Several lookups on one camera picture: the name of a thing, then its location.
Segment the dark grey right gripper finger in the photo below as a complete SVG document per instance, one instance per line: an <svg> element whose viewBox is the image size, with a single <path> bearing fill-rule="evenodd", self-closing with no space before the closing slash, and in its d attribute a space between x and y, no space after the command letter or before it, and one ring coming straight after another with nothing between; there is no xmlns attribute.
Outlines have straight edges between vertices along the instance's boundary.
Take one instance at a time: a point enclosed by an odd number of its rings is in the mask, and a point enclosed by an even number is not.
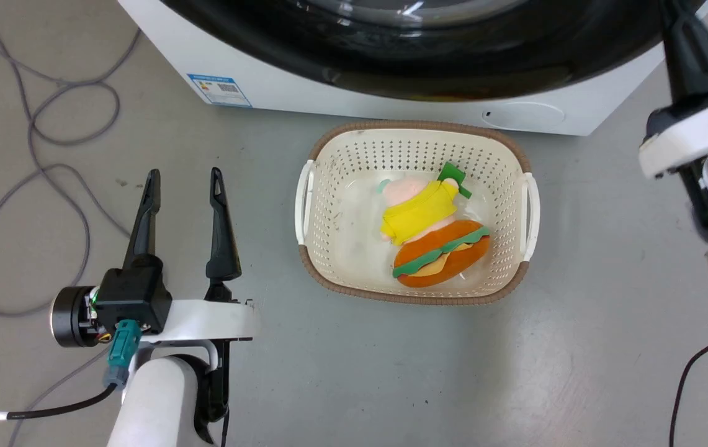
<svg viewBox="0 0 708 447"><path fill-rule="evenodd" d="M659 0L673 104L708 97L708 28L685 0Z"/></svg>

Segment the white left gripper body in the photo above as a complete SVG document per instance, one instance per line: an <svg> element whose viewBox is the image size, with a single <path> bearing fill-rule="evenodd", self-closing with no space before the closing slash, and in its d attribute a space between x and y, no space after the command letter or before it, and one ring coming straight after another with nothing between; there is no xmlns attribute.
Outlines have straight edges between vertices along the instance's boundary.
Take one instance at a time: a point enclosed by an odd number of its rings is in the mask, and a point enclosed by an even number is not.
<svg viewBox="0 0 708 447"><path fill-rule="evenodd" d="M207 371L220 364L216 341L235 341L256 336L256 309L251 304L175 300L166 325L160 333L147 333L141 338L135 354L135 368L150 360L156 348L204 348Z"/></svg>

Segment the orange hamburger plush toy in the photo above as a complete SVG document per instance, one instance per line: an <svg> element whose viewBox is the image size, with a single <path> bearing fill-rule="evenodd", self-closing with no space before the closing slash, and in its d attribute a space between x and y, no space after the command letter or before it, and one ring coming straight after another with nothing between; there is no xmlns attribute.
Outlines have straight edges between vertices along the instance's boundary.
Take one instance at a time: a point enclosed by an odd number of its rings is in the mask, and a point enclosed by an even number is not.
<svg viewBox="0 0 708 447"><path fill-rule="evenodd" d="M405 243L394 258L392 276L402 285L424 288L456 277L490 248L490 230L474 220L455 220Z"/></svg>

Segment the pink doll with yellow shirt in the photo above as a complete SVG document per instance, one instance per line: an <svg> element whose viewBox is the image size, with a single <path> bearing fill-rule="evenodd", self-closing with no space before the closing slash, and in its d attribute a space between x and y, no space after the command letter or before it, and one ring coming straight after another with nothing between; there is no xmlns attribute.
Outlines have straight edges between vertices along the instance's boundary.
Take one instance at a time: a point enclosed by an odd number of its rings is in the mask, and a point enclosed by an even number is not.
<svg viewBox="0 0 708 447"><path fill-rule="evenodd" d="M411 175L382 181L378 191L386 206L379 227L383 240L401 246L453 223L457 198L471 196L464 180L464 171L446 163L433 180Z"/></svg>

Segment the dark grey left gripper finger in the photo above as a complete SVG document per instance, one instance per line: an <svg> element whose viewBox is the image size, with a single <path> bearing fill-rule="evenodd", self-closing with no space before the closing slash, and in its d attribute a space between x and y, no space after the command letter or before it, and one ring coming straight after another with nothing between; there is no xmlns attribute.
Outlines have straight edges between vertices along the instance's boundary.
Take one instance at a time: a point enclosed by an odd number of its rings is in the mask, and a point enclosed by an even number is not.
<svg viewBox="0 0 708 447"><path fill-rule="evenodd" d="M163 261L155 255L156 215L161 207L161 173L152 169L144 183L143 195L133 222L123 269L158 266Z"/></svg>
<svg viewBox="0 0 708 447"><path fill-rule="evenodd" d="M234 302L226 284L240 277L242 266L238 257L223 175L217 167L211 169L209 202L213 211L213 223L211 255L205 267L205 275L209 280L205 300Z"/></svg>

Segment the white washing machine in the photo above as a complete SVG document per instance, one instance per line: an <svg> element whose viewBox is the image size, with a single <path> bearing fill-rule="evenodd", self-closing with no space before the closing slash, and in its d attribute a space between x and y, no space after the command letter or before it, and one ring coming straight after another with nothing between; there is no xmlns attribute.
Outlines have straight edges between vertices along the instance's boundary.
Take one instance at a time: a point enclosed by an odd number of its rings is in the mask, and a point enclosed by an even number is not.
<svg viewBox="0 0 708 447"><path fill-rule="evenodd" d="M662 65L658 43L608 73L546 93L475 102L421 102L352 93L275 68L217 40L160 0L119 0L148 39L178 72L192 92L187 74L232 78L251 102L251 109L326 114L385 120L431 120L488 127L482 112L497 104L538 102L561 109L565 121L550 135L587 136L628 99L652 71Z"/></svg>

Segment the dark round washing machine door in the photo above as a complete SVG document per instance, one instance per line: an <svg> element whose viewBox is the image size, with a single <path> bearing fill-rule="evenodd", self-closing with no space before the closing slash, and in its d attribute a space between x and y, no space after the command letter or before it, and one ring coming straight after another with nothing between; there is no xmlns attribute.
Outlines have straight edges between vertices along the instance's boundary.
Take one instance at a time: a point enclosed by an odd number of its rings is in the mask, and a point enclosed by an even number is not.
<svg viewBox="0 0 708 447"><path fill-rule="evenodd" d="M504 99L575 85L661 40L660 0L161 0L215 42L383 98Z"/></svg>

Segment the cream perforated laundry basket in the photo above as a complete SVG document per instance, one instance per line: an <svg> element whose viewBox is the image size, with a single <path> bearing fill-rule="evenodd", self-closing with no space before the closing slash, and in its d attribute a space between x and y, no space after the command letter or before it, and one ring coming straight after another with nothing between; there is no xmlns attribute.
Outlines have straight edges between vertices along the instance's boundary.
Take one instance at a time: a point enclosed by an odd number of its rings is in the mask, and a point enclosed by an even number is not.
<svg viewBox="0 0 708 447"><path fill-rule="evenodd" d="M530 261L520 252L521 182L532 169L505 133L444 122L354 122L322 136L308 160L316 162L314 188L306 244L298 249L323 287L382 302L483 305L506 297L527 273ZM457 215L483 223L490 248L447 282L408 288L392 276L397 247L379 234L385 207L379 184L411 175L433 180L446 163L464 171L462 186L471 193L457 198Z"/></svg>

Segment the round white drain filter cover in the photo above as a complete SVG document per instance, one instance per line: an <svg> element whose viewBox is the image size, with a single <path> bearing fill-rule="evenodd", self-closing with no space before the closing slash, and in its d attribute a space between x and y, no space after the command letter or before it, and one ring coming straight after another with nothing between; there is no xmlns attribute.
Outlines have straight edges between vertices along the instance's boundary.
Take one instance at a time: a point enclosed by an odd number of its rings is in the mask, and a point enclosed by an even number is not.
<svg viewBox="0 0 708 447"><path fill-rule="evenodd" d="M552 133L565 119L561 109L538 102L497 104L482 112L482 121L493 129L535 133Z"/></svg>

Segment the blue white energy label sticker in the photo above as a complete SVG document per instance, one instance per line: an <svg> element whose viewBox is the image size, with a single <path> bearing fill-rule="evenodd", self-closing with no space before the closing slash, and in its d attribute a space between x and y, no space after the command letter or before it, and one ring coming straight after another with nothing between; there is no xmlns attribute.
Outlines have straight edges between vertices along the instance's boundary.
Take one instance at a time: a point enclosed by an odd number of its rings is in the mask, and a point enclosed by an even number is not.
<svg viewBox="0 0 708 447"><path fill-rule="evenodd" d="M189 73L187 79L209 104L227 107L253 107L232 78Z"/></svg>

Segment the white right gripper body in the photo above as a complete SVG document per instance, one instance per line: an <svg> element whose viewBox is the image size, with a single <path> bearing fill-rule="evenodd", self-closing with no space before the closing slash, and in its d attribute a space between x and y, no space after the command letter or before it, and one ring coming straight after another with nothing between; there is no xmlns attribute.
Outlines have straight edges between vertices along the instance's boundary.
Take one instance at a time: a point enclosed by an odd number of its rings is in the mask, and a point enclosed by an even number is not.
<svg viewBox="0 0 708 447"><path fill-rule="evenodd" d="M653 111L639 147L641 171L656 178L708 156L708 96Z"/></svg>

